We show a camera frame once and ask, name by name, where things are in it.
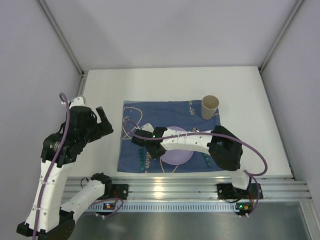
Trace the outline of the purple plate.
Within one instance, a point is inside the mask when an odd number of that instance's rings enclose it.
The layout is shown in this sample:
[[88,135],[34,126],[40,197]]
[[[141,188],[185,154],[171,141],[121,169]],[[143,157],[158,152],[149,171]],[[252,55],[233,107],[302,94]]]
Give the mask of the purple plate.
[[194,152],[190,150],[168,150],[160,157],[160,160],[169,165],[181,165],[188,162],[193,156]]

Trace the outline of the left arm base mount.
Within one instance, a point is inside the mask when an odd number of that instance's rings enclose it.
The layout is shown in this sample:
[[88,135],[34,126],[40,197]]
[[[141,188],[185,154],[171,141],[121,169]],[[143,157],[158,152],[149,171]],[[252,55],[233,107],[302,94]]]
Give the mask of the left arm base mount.
[[122,200],[126,200],[129,194],[129,185],[128,184],[113,184],[112,190],[109,195],[103,195],[97,199],[98,200],[106,200],[112,198],[120,198]]

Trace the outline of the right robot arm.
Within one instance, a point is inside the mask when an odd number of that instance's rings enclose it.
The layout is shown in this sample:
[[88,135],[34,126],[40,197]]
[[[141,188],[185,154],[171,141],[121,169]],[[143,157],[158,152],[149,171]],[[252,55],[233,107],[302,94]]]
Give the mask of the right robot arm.
[[243,144],[225,127],[217,125],[207,131],[181,131],[169,127],[136,129],[131,142],[145,147],[152,158],[160,158],[168,151],[183,150],[210,155],[215,164],[228,171],[234,188],[246,190],[250,177],[241,169]]

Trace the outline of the blue cloth placemat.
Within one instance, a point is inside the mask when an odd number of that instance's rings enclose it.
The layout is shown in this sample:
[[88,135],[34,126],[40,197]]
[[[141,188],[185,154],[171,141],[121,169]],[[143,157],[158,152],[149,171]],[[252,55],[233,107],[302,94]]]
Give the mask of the blue cloth placemat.
[[207,166],[204,155],[201,152],[193,152],[189,161],[180,165],[170,165],[160,160],[151,158],[149,152],[144,150],[145,172],[140,170],[140,146],[133,144],[131,132],[150,123],[153,127],[166,127],[180,131],[191,131],[197,127],[204,132],[213,130],[220,124],[219,112],[216,111],[210,120],[201,116],[201,100],[189,101],[158,101],[158,102],[134,102],[125,101],[123,104],[122,120],[124,126],[121,131],[120,154],[117,170],[124,173],[197,173],[219,172],[219,168],[212,157],[208,155],[211,167]]

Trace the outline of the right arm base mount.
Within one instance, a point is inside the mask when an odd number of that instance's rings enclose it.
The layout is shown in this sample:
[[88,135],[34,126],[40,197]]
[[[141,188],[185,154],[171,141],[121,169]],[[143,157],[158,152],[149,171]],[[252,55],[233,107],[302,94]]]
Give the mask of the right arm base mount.
[[235,188],[231,183],[217,184],[217,195],[219,200],[231,201],[263,199],[261,185],[250,183],[247,189]]

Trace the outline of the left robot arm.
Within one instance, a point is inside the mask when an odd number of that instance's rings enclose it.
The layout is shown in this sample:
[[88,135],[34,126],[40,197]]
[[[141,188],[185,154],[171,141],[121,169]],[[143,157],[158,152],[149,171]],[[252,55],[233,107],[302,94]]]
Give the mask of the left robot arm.
[[77,220],[98,199],[112,193],[112,179],[95,173],[87,185],[66,203],[62,196],[78,155],[84,147],[113,132],[103,108],[93,111],[87,106],[71,106],[57,132],[44,141],[41,173],[29,216],[17,225],[16,232],[34,240],[67,239]]

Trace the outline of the fork with green handle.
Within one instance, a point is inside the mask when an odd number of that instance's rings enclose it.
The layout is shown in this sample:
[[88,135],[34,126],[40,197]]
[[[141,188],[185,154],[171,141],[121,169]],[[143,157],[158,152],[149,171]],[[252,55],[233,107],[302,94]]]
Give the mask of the fork with green handle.
[[140,165],[140,171],[142,173],[146,172],[146,167],[145,167],[145,152],[142,147],[139,148],[139,165]]

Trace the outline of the spoon with green handle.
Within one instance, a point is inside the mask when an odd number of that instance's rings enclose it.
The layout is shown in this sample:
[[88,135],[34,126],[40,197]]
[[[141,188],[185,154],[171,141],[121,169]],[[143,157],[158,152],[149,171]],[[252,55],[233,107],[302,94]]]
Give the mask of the spoon with green handle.
[[[193,127],[192,128],[192,132],[200,132],[200,130],[197,127]],[[209,160],[208,155],[204,153],[203,156],[204,156],[204,159],[205,159],[205,162],[206,162],[207,166],[210,168],[211,167],[211,162]]]

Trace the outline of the beige cup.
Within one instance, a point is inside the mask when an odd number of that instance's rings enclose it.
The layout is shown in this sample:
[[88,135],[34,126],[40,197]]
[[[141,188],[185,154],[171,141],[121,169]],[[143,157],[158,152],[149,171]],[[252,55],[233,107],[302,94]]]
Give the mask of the beige cup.
[[206,95],[201,100],[201,117],[205,120],[210,120],[219,107],[219,100],[213,95]]

